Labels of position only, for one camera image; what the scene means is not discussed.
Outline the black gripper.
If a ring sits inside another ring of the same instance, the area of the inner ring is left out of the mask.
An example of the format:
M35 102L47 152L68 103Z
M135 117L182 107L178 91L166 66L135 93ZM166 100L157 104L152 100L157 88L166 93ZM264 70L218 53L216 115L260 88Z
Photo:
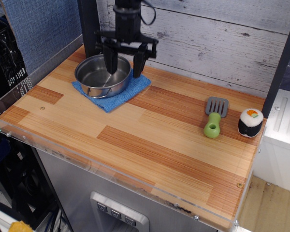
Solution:
M116 26L114 31L97 31L96 48L103 48L107 71L117 71L118 53L134 55L133 77L138 78L148 58L157 57L158 40L141 33L141 7L114 7Z

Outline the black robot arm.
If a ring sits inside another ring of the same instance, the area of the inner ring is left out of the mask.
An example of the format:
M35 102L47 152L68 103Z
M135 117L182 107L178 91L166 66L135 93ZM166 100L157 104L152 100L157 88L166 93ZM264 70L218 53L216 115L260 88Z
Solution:
M157 39L141 33L141 0L116 0L113 11L116 15L114 31L97 31L96 48L102 50L107 71L114 74L117 71L118 53L133 55L133 77L138 78L149 58L157 57Z

